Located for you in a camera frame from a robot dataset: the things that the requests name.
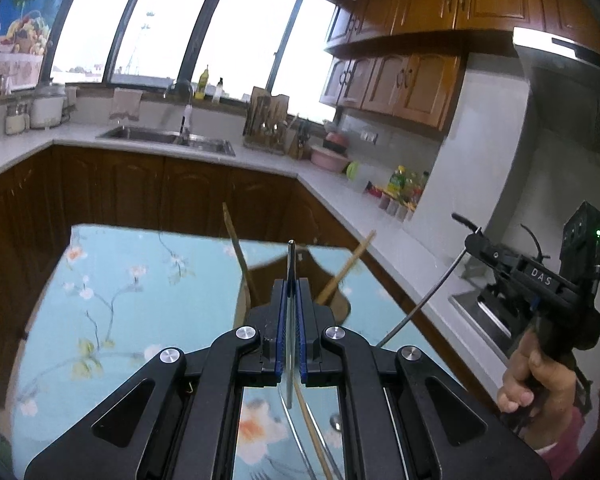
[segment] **rice cooker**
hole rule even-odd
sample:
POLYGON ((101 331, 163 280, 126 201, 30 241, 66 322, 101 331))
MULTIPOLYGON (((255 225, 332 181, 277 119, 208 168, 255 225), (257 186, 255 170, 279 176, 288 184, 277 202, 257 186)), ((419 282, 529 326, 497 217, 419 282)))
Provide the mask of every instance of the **rice cooker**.
POLYGON ((53 128, 62 122, 64 84, 40 83, 33 92, 30 127, 53 128))

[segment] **pink sleeve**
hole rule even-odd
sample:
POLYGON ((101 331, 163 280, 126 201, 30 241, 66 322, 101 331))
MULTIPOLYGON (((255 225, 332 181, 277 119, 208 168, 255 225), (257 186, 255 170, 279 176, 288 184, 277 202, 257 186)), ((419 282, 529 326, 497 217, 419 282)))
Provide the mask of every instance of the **pink sleeve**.
POLYGON ((562 434, 560 440, 550 450, 541 453, 542 458, 549 465, 551 476, 554 480, 565 474, 580 454, 578 450, 578 437, 584 425, 584 420, 578 408, 574 406, 572 410, 573 418, 571 419, 571 424, 562 434))

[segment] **wall mural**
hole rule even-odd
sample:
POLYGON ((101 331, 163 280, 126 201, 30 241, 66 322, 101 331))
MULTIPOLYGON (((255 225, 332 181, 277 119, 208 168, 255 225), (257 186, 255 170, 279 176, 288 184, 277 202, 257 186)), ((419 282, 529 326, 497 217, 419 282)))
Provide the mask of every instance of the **wall mural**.
POLYGON ((35 86, 62 0, 0 0, 0 74, 35 86))

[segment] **person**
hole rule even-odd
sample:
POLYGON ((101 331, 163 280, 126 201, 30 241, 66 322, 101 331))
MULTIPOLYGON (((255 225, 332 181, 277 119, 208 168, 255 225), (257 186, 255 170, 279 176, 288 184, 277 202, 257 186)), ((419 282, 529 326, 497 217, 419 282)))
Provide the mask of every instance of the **person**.
POLYGON ((501 412, 513 413, 534 400, 525 381, 535 377, 549 396, 521 433, 522 439, 547 462, 552 478, 558 479, 573 465, 580 452, 578 436, 583 426, 580 410, 574 405, 576 374, 554 361, 540 349, 538 336, 528 330, 509 359, 496 403, 501 412))

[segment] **table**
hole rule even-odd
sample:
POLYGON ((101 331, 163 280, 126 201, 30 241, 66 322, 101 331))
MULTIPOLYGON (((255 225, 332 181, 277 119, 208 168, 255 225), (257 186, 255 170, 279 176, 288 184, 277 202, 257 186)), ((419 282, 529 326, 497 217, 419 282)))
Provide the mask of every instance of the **table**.
MULTIPOLYGON (((286 254, 285 244, 241 242, 250 266, 286 254)), ((311 247, 335 274, 350 256, 311 247)), ((167 346, 205 348, 234 323, 242 275, 231 242, 98 225, 74 226, 70 246, 34 314, 17 370, 11 412, 13 469, 58 436, 167 346)), ((351 305, 344 326, 374 344, 404 316, 371 272, 358 263, 340 283, 351 305)), ((450 371, 412 324, 388 349, 421 348, 450 371)), ((334 388, 303 387, 320 430, 343 470, 342 441, 330 424, 338 413, 334 388)), ((322 470, 298 408, 292 420, 318 477, 322 470)), ((303 479, 307 472, 276 388, 246 388, 234 479, 303 479)))

